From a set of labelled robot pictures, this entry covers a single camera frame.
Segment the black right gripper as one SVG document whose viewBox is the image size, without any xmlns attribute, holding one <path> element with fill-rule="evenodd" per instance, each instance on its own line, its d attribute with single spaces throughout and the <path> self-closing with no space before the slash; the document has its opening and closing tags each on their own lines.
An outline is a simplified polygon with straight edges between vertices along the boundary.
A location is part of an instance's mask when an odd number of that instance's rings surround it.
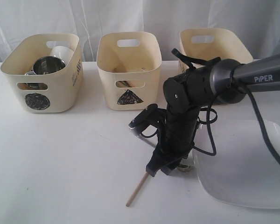
<svg viewBox="0 0 280 224">
<path fill-rule="evenodd" d="M 146 172 L 152 177 L 159 170 L 169 175 L 189 154 L 200 112 L 199 106 L 190 104 L 187 83 L 181 77 L 167 79 L 163 93 L 167 108 L 164 117 L 159 119 L 157 146 L 146 165 Z"/>
</svg>

